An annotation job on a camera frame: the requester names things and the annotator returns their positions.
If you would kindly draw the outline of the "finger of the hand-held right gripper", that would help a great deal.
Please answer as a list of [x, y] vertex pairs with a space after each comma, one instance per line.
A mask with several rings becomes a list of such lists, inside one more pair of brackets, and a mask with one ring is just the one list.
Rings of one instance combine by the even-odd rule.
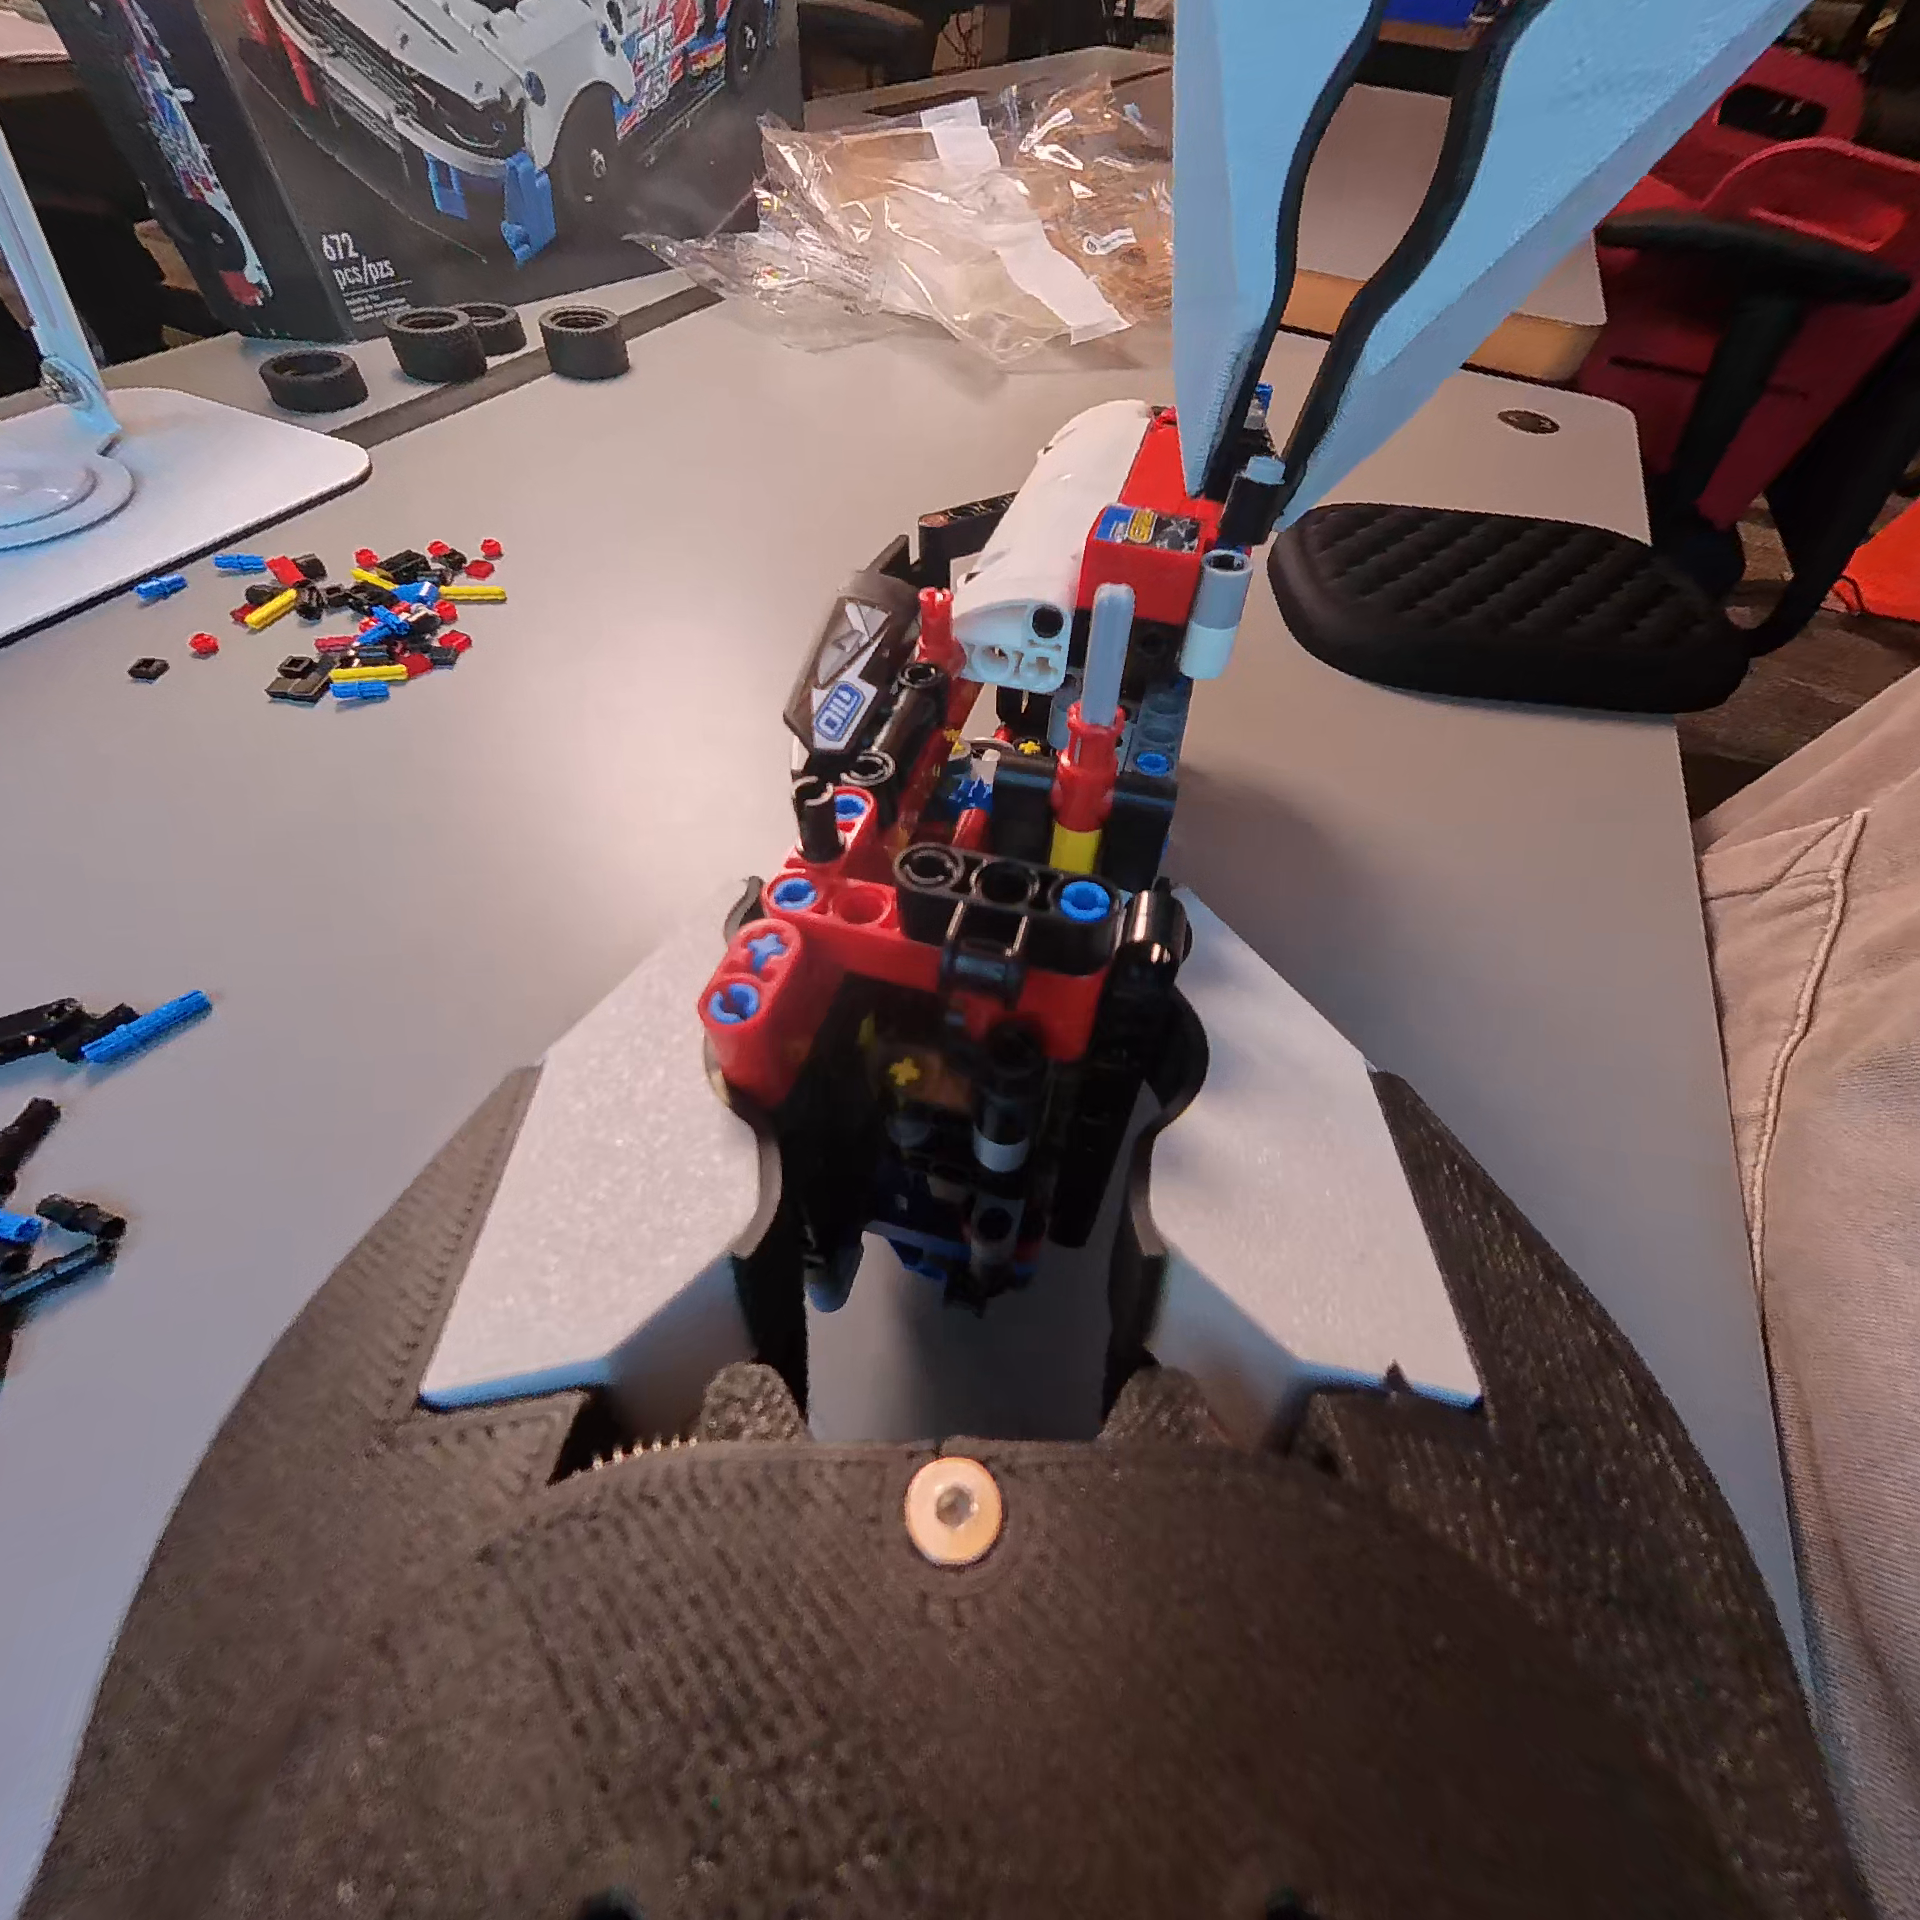
[[1283, 454], [1280, 526], [1392, 440], [1798, 12], [1512, 8], [1457, 86], [1415, 219], [1324, 358]]
[[1171, 364], [1191, 497], [1233, 483], [1299, 270], [1305, 178], [1359, 63], [1359, 3], [1176, 9]]

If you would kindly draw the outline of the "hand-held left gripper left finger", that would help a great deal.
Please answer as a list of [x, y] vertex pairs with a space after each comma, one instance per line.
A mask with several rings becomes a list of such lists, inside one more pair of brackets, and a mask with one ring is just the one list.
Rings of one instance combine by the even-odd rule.
[[715, 1088], [698, 990], [719, 899], [543, 1059], [422, 1403], [604, 1390], [615, 1412], [698, 1412], [754, 1352], [735, 1262], [775, 1220], [777, 1145]]

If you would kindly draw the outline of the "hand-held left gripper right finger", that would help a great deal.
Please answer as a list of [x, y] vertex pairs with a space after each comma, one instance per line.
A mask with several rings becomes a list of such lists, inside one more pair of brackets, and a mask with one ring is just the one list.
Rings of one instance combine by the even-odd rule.
[[1124, 1185], [1124, 1369], [1276, 1448], [1322, 1390], [1481, 1401], [1370, 1064], [1182, 887], [1191, 945]]

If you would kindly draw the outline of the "long black lego beam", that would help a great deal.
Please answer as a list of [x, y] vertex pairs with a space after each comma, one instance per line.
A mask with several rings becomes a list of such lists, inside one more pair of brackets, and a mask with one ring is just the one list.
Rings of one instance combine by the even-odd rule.
[[1217, 532], [1217, 544], [1240, 548], [1244, 554], [1268, 539], [1278, 516], [1276, 498], [1286, 478], [1286, 463], [1268, 434], [1268, 404], [1274, 400], [1274, 385], [1263, 380], [1252, 386], [1244, 417], [1227, 444], [1230, 484], [1223, 497], [1223, 511]]

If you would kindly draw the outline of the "lego race car model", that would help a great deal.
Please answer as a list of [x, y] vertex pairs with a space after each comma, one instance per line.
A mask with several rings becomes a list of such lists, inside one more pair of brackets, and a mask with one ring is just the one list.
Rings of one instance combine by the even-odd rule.
[[795, 843], [700, 994], [777, 1148], [735, 1262], [762, 1359], [866, 1238], [986, 1312], [1094, 1234], [1191, 945], [1164, 857], [1256, 555], [1217, 544], [1223, 502], [1171, 407], [1100, 402], [833, 606], [784, 712]]

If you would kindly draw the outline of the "blue lego pin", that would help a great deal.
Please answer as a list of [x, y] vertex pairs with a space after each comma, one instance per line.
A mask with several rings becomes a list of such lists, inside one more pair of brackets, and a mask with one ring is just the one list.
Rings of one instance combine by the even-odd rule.
[[80, 1048], [80, 1060], [90, 1068], [128, 1064], [155, 1044], [162, 1044], [175, 1033], [208, 1018], [211, 1011], [211, 998], [203, 992], [185, 992], [152, 1009], [146, 1015], [135, 1015], [132, 1019], [92, 1036]]

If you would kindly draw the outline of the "black lego connector piece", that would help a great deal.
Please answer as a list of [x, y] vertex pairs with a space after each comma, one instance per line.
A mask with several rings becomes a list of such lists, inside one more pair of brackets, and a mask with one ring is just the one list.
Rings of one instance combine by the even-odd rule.
[[138, 1009], [116, 1003], [95, 1015], [78, 1000], [52, 1000], [11, 1015], [2, 1015], [0, 1066], [10, 1068], [35, 1059], [59, 1059], [78, 1066], [82, 1050], [123, 1025], [138, 1019]]

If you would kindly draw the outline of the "lego set box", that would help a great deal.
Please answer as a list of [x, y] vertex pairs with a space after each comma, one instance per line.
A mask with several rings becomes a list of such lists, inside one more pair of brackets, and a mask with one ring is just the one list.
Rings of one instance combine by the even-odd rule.
[[208, 307], [266, 340], [572, 298], [746, 224], [779, 3], [39, 8]]

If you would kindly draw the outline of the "red office chair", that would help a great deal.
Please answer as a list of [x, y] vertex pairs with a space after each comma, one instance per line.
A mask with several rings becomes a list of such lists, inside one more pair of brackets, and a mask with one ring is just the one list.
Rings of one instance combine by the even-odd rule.
[[1712, 593], [1916, 322], [1916, 163], [1864, 123], [1854, 67], [1769, 49], [1596, 234], [1610, 312], [1575, 385], [1636, 418], [1652, 542]]

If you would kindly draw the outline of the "crumpled clear plastic bag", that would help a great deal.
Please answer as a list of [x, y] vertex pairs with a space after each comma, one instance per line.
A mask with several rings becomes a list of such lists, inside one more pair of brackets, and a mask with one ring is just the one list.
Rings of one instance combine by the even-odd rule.
[[924, 322], [1014, 368], [1168, 318], [1168, 143], [1105, 79], [897, 119], [760, 121], [743, 232], [631, 241], [792, 345]]

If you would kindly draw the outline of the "black textured wrist rest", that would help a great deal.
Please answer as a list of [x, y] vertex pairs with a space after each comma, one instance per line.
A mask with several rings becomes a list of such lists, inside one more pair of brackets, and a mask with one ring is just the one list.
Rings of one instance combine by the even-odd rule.
[[1340, 503], [1278, 532], [1266, 577], [1313, 658], [1384, 689], [1695, 713], [1752, 664], [1683, 570], [1579, 521]]

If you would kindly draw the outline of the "bunch of blue black pins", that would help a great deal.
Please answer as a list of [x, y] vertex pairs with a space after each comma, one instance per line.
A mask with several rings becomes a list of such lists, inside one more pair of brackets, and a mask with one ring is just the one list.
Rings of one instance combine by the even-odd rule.
[[2, 1308], [20, 1310], [111, 1267], [127, 1234], [123, 1216], [62, 1194], [30, 1214], [6, 1210]]

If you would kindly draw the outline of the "orange traffic cone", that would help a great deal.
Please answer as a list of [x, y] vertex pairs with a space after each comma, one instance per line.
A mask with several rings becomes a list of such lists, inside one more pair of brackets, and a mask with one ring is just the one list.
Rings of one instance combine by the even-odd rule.
[[1865, 539], [1846, 564], [1834, 599], [1862, 617], [1918, 625], [1918, 498]]

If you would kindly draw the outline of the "pile of small colourful pieces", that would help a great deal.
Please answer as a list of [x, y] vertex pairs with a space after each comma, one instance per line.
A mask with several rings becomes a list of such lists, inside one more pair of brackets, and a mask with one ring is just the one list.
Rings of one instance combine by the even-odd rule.
[[473, 611], [506, 603], [500, 539], [468, 548], [446, 539], [376, 551], [356, 546], [345, 564], [318, 551], [230, 548], [211, 560], [233, 593], [223, 630], [183, 641], [190, 660], [214, 660], [242, 636], [282, 633], [286, 654], [266, 698], [280, 706], [376, 706], [399, 689], [466, 660]]

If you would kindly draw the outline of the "white book stand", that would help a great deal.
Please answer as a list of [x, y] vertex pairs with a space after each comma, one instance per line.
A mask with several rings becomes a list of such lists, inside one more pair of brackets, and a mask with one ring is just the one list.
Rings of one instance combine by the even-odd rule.
[[361, 484], [348, 442], [180, 391], [111, 391], [11, 150], [6, 257], [43, 404], [2, 422], [2, 642]]

